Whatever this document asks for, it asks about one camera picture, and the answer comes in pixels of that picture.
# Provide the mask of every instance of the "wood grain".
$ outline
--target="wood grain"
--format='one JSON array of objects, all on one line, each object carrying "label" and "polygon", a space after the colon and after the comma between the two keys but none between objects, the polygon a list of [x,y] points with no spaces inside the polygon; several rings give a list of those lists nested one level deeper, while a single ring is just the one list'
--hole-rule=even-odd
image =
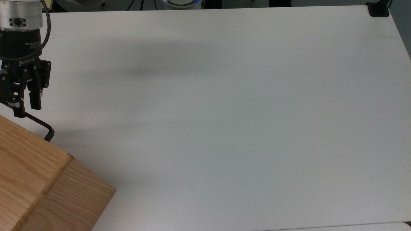
[{"label": "wood grain", "polygon": [[89,231],[115,189],[0,116],[0,231]]},{"label": "wood grain", "polygon": [[0,116],[0,231],[19,230],[72,159]]},{"label": "wood grain", "polygon": [[75,159],[21,231],[88,231],[114,191],[113,187]]}]

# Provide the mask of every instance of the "wooden board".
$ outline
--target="wooden board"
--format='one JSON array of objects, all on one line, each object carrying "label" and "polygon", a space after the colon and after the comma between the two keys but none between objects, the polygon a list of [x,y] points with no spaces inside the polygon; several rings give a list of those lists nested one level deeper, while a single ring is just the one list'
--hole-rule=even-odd
[{"label": "wooden board", "polygon": [[90,230],[115,189],[0,116],[0,231]]},{"label": "wooden board", "polygon": [[114,191],[74,159],[21,231],[90,230]]},{"label": "wooden board", "polygon": [[72,159],[0,116],[0,230],[18,229]]}]

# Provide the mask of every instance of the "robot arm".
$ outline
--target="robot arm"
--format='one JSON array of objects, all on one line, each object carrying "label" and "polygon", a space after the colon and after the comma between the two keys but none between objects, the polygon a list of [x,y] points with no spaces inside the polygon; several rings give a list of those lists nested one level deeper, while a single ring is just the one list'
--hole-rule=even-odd
[{"label": "robot arm", "polygon": [[0,102],[8,105],[19,118],[26,117],[24,90],[30,91],[32,109],[41,109],[41,94],[48,87],[51,62],[39,56],[50,35],[41,42],[44,0],[0,0]]}]

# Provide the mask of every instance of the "white tabletop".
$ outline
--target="white tabletop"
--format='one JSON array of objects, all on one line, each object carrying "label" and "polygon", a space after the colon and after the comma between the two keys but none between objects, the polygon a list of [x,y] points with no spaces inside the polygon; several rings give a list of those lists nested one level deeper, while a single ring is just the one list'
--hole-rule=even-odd
[{"label": "white tabletop", "polygon": [[295,7],[59,13],[52,25],[33,114],[117,189],[93,230],[411,220],[411,62],[391,17]]},{"label": "white tabletop", "polygon": [[405,223],[350,225],[350,226],[323,227],[323,228],[312,228],[312,229],[292,229],[292,231],[410,231],[410,230],[411,230],[410,226]]}]

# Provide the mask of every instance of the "black cable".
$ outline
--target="black cable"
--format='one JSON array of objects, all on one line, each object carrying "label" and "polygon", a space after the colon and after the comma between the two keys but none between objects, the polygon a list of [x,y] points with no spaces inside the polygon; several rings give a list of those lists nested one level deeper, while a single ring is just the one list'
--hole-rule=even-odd
[{"label": "black cable", "polygon": [[134,3],[134,0],[131,1],[129,7],[127,8],[127,11],[131,8],[131,5],[133,5],[133,3]]},{"label": "black cable", "polygon": [[23,57],[20,57],[20,58],[0,57],[0,60],[3,60],[3,61],[18,61],[18,60],[22,60],[22,59],[28,59],[31,56],[33,56],[33,55],[37,54],[38,52],[40,52],[46,46],[46,44],[48,42],[48,38],[50,37],[50,32],[51,32],[51,19],[50,19],[50,12],[48,11],[48,8],[47,8],[47,5],[46,5],[45,1],[44,0],[40,0],[40,1],[43,5],[43,8],[44,8],[45,12],[46,12],[46,18],[47,18],[47,34],[46,34],[46,37],[44,38],[44,41],[43,41],[42,45],[35,52],[33,52],[29,55],[26,55],[26,56],[23,56]]},{"label": "black cable", "polygon": [[[9,106],[9,104],[7,102],[4,101],[0,101],[0,103],[6,105],[7,107],[13,109],[13,107]],[[48,133],[46,135],[46,137],[44,138],[45,141],[50,142],[50,140],[53,138],[54,136],[54,129],[47,123],[45,123],[44,121],[40,120],[37,117],[34,117],[33,115],[30,115],[29,113],[25,113],[25,115],[27,116],[27,118],[33,120],[34,122],[40,124],[41,126],[45,127],[48,129]]]}]

